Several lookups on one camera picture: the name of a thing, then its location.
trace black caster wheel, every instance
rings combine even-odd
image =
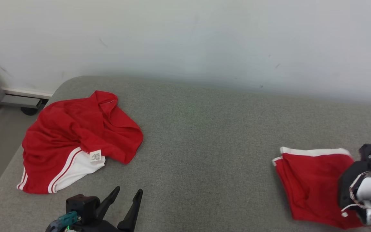
[[[21,107],[21,111],[22,111],[22,113],[24,113],[28,116],[32,116],[32,115],[35,115],[38,112],[38,109]]]

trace white baseboard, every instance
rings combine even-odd
[[[12,88],[4,88],[2,89],[5,91],[6,94],[13,94],[19,95],[24,97],[36,97],[36,98],[43,98],[43,99],[50,99],[52,97],[52,93],[46,92],[37,92],[37,91],[26,91],[26,90],[19,90],[19,89],[12,89]]]

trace gray fabric tablecloth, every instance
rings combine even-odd
[[[121,191],[105,219],[115,226],[144,191],[137,232],[340,231],[294,221],[271,160],[279,148],[348,149],[371,143],[371,106],[338,104],[187,85],[78,77],[61,85],[50,102],[89,97],[102,90],[143,130],[128,165],[106,166],[56,194],[16,189],[22,148],[0,179],[0,232],[44,231],[65,213],[76,194],[104,199]]]

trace red cloth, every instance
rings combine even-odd
[[[114,94],[95,91],[91,97],[58,101],[43,109],[22,142],[24,175],[17,188],[35,194],[56,192],[48,186],[55,177],[67,175],[77,152],[88,157],[86,153],[101,150],[102,156],[128,164],[143,133],[117,102]]]
[[[337,180],[354,162],[345,149],[281,148],[273,160],[284,185],[294,220],[324,223],[341,229],[363,226],[354,211],[342,217],[337,205]]]

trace white care label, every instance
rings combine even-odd
[[[101,160],[101,150],[90,152],[90,162]]]

